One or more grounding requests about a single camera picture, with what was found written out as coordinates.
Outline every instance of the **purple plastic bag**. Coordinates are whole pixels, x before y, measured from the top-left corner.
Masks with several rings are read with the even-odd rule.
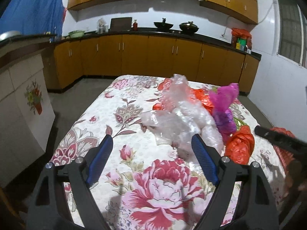
[[[239,85],[231,83],[228,86],[219,87],[216,91],[210,91],[209,97],[214,105],[212,116],[215,120],[216,127],[223,137],[226,144],[230,134],[237,130],[237,126],[233,120],[233,115],[229,106],[239,95]]]

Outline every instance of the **green bowl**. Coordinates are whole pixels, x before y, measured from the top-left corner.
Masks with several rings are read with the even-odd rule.
[[[70,38],[78,38],[78,37],[82,37],[84,33],[85,33],[84,30],[75,30],[75,31],[69,32],[68,35]]]

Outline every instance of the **floral bedspread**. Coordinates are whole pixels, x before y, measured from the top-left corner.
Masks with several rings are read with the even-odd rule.
[[[70,163],[98,146],[106,134],[114,147],[99,181],[90,189],[111,229],[172,230],[192,229],[207,207],[215,187],[201,169],[178,158],[170,145],[156,145],[153,133],[143,126],[141,112],[157,102],[158,84],[164,79],[124,75],[118,77],[73,124],[56,149],[55,165]],[[189,82],[192,88],[214,86]],[[253,129],[257,121],[236,100],[230,109],[237,125]],[[270,182],[276,204],[280,205],[284,170],[273,146],[255,137],[250,162],[261,164]],[[66,198],[76,224],[83,226],[69,183],[64,184]],[[236,183],[223,224],[231,221],[240,183]]]

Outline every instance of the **gray floor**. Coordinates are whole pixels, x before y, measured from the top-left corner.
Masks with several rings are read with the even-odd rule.
[[[112,82],[111,79],[84,78],[72,88],[62,94],[49,93],[53,110],[56,114],[54,126],[58,128],[55,148],[70,130],[73,123],[91,105]],[[272,125],[262,112],[249,100],[248,97],[239,96],[240,102],[261,126],[271,128]]]

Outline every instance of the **blue curtain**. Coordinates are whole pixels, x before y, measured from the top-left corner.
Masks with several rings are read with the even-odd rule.
[[[0,33],[54,33],[56,28],[56,34],[61,35],[63,13],[62,0],[11,0],[0,18]]]

